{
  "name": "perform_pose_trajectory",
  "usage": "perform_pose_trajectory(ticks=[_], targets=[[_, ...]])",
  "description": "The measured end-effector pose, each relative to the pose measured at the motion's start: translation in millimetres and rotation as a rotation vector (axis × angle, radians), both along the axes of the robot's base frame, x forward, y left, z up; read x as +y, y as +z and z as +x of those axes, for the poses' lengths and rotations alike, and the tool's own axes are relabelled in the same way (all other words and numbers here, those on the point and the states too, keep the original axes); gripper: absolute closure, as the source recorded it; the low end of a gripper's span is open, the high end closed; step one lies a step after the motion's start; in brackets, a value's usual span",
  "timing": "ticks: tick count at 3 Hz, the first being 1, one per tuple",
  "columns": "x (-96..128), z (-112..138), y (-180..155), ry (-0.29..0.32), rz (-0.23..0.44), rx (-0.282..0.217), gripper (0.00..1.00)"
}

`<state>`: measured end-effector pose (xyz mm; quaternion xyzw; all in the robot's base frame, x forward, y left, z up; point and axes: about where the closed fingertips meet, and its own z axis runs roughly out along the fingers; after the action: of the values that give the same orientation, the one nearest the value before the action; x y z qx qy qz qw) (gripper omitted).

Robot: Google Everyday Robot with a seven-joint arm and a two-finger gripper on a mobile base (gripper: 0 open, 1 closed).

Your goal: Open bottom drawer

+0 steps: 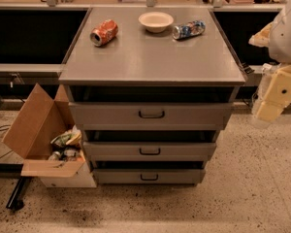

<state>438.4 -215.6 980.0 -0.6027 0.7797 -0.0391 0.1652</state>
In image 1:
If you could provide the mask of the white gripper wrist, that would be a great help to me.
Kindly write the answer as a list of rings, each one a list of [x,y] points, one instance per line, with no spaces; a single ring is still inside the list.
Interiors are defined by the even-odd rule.
[[[259,32],[252,35],[248,43],[263,48],[269,46],[272,23],[268,23]],[[291,103],[291,65],[276,69],[263,76],[258,87],[258,99],[255,101],[255,118],[275,120]]]

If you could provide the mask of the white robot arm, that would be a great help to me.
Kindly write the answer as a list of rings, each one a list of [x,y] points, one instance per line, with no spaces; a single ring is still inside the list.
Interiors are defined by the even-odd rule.
[[[270,58],[279,63],[276,69],[265,65],[252,107],[254,120],[267,124],[275,121],[291,103],[291,0],[249,43],[267,47]]]

